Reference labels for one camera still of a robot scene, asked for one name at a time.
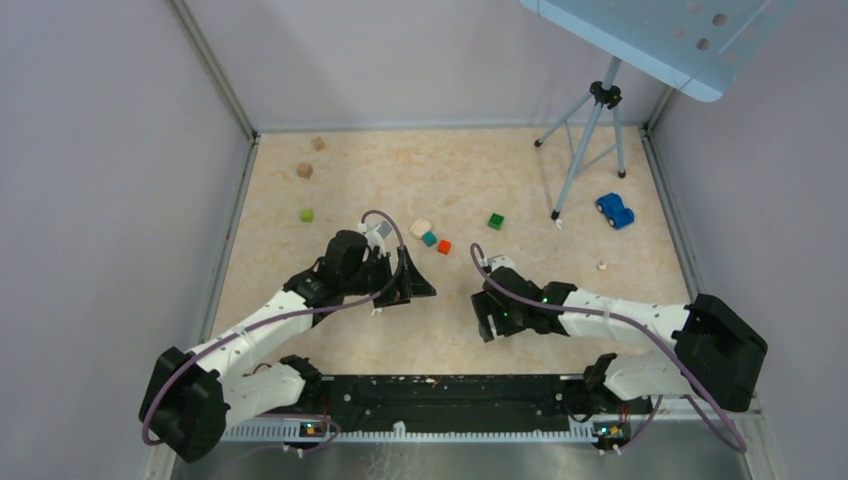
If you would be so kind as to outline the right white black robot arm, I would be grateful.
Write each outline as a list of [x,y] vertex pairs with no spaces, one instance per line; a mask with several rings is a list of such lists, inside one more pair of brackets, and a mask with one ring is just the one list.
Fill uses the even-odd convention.
[[655,395],[697,395],[731,412],[750,407],[768,344],[720,298],[699,293],[689,304],[639,303],[563,282],[539,287],[509,265],[481,272],[472,305],[487,342],[533,331],[645,349],[604,354],[587,368],[594,409],[612,412],[625,400]]

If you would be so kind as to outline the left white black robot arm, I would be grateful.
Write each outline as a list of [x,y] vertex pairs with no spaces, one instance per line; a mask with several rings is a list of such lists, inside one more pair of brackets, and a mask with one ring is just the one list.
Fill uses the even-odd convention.
[[257,371],[276,348],[328,315],[372,303],[375,308],[433,297],[406,246],[387,252],[377,230],[340,230],[323,256],[292,276],[258,310],[187,351],[171,347],[154,365],[142,400],[142,439],[165,444],[181,459],[207,455],[231,427],[278,407],[308,413],[319,404],[316,374],[298,359]]

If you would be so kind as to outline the teal small cube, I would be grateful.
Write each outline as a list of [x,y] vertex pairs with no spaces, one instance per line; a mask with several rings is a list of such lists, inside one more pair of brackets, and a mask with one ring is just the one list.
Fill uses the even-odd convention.
[[438,243],[437,236],[431,231],[426,232],[421,239],[428,248],[433,247]]

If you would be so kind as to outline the beige rounded block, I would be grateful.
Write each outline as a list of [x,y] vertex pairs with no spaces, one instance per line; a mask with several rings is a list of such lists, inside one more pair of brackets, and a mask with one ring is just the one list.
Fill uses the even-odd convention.
[[432,223],[429,220],[419,218],[410,226],[410,233],[416,239],[422,239],[423,236],[432,230]]

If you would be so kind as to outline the orange-red small cube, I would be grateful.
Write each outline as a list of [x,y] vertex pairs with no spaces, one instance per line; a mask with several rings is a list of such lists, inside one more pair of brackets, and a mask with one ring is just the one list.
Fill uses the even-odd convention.
[[441,240],[438,243],[437,251],[443,255],[448,255],[451,251],[452,243],[447,240]]

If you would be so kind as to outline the dark green toy brick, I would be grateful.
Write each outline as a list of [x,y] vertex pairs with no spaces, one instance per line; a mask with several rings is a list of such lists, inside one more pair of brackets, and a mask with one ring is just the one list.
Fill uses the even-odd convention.
[[503,226],[504,220],[505,220],[505,217],[504,217],[504,216],[502,216],[502,215],[500,215],[500,214],[497,214],[497,213],[492,213],[492,214],[490,215],[489,219],[488,219],[487,226],[488,226],[490,229],[493,229],[493,230],[499,231],[499,230],[501,230],[501,229],[502,229],[502,226]]

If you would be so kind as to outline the light green small cube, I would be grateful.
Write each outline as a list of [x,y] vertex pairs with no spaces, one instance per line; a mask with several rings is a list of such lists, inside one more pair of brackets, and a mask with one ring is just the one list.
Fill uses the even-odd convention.
[[299,218],[301,222],[311,223],[314,221],[315,213],[312,209],[303,209],[300,211]]

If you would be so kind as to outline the blue toy car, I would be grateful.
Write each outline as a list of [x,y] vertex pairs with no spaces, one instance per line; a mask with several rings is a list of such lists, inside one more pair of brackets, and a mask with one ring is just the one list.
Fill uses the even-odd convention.
[[635,220],[634,212],[626,207],[622,197],[614,192],[599,197],[595,201],[595,207],[614,229],[622,229],[631,225]]

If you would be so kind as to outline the near wooden cube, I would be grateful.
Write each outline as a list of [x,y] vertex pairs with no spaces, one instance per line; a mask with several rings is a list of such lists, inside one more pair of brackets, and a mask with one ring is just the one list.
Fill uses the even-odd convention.
[[314,169],[310,163],[301,162],[296,167],[296,174],[302,179],[310,179]]

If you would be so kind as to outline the grey tripod stand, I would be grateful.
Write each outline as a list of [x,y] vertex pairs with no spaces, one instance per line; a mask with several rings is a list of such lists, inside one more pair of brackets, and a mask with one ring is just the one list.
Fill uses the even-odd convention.
[[[571,162],[568,167],[566,179],[550,213],[550,219],[559,230],[563,228],[561,214],[565,201],[571,190],[574,179],[579,173],[582,173],[586,168],[594,165],[599,160],[615,153],[617,158],[616,173],[618,177],[620,179],[624,179],[627,176],[622,137],[623,122],[619,108],[619,104],[622,101],[622,92],[621,89],[614,84],[621,65],[622,60],[619,57],[613,56],[603,78],[592,82],[587,92],[558,120],[558,122],[552,125],[533,143],[535,148],[541,148],[557,130],[565,129],[566,131]],[[591,104],[592,106],[588,121],[583,128],[579,141],[574,142],[570,120],[587,104]],[[588,152],[590,142],[599,125],[601,114],[604,111],[609,111],[612,115],[614,143],[593,159],[586,160],[586,154]]]

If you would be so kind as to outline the light blue perforated panel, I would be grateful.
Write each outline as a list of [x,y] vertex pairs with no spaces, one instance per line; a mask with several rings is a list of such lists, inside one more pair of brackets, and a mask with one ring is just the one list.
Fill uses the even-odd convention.
[[523,7],[700,102],[719,100],[793,0],[526,0]]

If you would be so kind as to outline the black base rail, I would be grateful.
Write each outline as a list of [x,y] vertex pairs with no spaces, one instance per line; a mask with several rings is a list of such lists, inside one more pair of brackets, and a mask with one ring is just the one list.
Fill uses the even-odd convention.
[[327,417],[345,433],[401,422],[411,433],[513,434],[565,432],[652,408],[649,399],[592,391],[575,375],[336,375],[308,381],[295,404],[274,411]]

